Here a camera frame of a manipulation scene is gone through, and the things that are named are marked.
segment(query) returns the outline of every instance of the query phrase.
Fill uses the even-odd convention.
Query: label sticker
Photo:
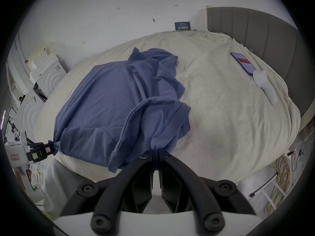
[[[190,30],[190,22],[175,22],[175,30]]]
[[[14,161],[14,160],[19,160],[19,155],[18,154],[14,154],[14,155],[11,155],[11,160]]]
[[[32,153],[32,157],[33,157],[33,160],[37,159],[38,158],[37,153]]]

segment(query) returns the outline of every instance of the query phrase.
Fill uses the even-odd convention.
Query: smartphone
[[[240,53],[231,53],[232,57],[236,59],[236,61],[241,65],[244,71],[253,76],[253,72],[256,70],[255,67],[248,61],[248,59]]]

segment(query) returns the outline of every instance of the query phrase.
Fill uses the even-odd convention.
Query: blue sign
[[[175,22],[175,30],[190,30],[190,22]]]

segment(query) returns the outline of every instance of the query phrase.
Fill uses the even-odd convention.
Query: white cloth
[[[172,154],[197,175],[237,182],[273,162],[293,143],[301,118],[284,80],[260,58],[250,56],[234,39],[201,30],[142,37],[77,66],[45,103],[34,127],[35,140],[53,139],[58,112],[95,65],[127,60],[134,47],[140,51],[161,48],[178,56],[176,79],[186,89],[181,101],[191,107],[191,130],[178,141]],[[276,105],[270,104],[231,52],[242,53],[257,70],[266,71],[278,96]],[[56,159],[94,181],[108,178],[104,167],[62,153]]]
[[[45,193],[44,210],[53,219],[60,216],[62,208],[86,179],[64,167],[53,159],[46,168],[43,192]]]

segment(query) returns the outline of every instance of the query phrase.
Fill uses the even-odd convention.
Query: bed headboard
[[[292,101],[301,116],[310,116],[309,122],[315,115],[315,69],[296,28],[265,12],[238,7],[207,8],[207,27],[253,49],[285,80]]]

